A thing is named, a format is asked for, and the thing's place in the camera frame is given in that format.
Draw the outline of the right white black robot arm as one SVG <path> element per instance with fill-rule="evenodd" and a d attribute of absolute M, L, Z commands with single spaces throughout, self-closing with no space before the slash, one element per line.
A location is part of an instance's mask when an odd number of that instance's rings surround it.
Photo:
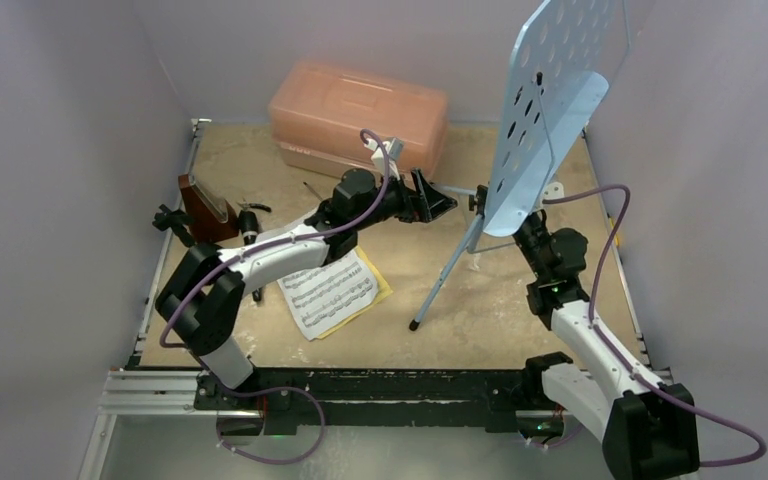
<path fill-rule="evenodd" d="M 566 355 L 527 360 L 524 399 L 564 407 L 600 441 L 616 479 L 670 479 L 701 466 L 697 423 L 681 408 L 688 389 L 668 384 L 641 364 L 607 328 L 583 288 L 587 238 L 572 228 L 550 231 L 546 214 L 529 214 L 513 235 L 535 274 L 527 287 L 531 312 L 584 364 Z"/>

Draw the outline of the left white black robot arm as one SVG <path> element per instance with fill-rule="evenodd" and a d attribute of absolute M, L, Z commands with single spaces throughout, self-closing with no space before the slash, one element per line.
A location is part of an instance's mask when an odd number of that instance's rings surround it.
<path fill-rule="evenodd" d="M 353 250 L 360 230 L 394 218 L 431 223 L 453 210 L 455 198 L 436 189 L 420 169 L 412 186 L 395 175 L 346 171 L 317 209 L 295 227 L 236 250 L 213 243 L 190 247 L 154 301 L 155 311 L 184 349 L 219 381 L 232 408 L 257 399 L 254 365 L 232 338 L 243 297 L 288 275 L 329 265 Z"/>

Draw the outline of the brown wooden metronome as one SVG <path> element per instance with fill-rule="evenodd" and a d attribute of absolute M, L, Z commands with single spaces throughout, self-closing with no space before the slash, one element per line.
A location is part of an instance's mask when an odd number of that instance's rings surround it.
<path fill-rule="evenodd" d="M 178 176 L 178 188 L 184 206 L 184 211 L 191 215 L 195 222 L 189 230 L 196 243 L 219 243 L 235 238 L 239 234 L 237 227 L 237 213 L 227 201 L 229 219 L 226 223 L 218 222 L 210 211 L 202 204 L 199 197 L 190 187 L 189 174 Z"/>

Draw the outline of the light blue music stand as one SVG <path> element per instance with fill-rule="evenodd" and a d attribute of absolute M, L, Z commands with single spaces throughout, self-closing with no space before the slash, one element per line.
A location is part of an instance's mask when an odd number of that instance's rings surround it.
<path fill-rule="evenodd" d="M 609 91 L 598 71 L 625 1 L 544 1 L 523 24 L 509 60 L 503 112 L 489 180 L 467 191 L 474 217 L 409 328 L 422 324 L 460 257 L 482 236 L 511 237 L 539 210 L 544 187 Z"/>

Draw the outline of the black microphone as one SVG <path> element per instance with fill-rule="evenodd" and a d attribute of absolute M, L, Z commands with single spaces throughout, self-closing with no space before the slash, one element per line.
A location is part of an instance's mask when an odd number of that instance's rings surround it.
<path fill-rule="evenodd" d="M 257 215 L 253 210 L 241 210 L 238 214 L 237 226 L 243 239 L 244 246 L 249 246 L 256 242 L 261 227 Z"/>

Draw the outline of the yellow sheet music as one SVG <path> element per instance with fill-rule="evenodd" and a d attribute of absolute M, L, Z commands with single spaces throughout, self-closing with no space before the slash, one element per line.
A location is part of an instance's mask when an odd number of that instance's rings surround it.
<path fill-rule="evenodd" d="M 393 293 L 360 247 L 316 269 L 312 281 L 310 303 L 299 310 L 308 340 L 326 338 Z"/>

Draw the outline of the clear plastic metronome cover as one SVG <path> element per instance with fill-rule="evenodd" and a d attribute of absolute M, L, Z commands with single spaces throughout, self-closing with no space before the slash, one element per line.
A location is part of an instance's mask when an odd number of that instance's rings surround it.
<path fill-rule="evenodd" d="M 227 201 L 215 193 L 208 185 L 199 180 L 194 174 L 189 174 L 188 180 L 190 182 L 190 187 L 214 218 L 220 223 L 226 223 L 229 219 Z"/>

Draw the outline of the white sheet music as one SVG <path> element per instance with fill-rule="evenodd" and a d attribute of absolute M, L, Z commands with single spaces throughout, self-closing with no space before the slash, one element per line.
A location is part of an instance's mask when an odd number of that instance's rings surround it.
<path fill-rule="evenodd" d="M 292 319 L 306 340 L 327 336 L 379 296 L 379 280 L 359 251 L 356 248 L 334 263 L 278 281 Z"/>

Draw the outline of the black round microphone stand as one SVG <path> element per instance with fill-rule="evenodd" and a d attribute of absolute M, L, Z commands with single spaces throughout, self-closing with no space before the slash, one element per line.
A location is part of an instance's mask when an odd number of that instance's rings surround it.
<path fill-rule="evenodd" d="M 152 226 L 161 232 L 170 230 L 172 234 L 187 248 L 196 244 L 189 227 L 195 219 L 181 209 L 172 210 L 167 205 L 161 204 L 154 213 Z"/>

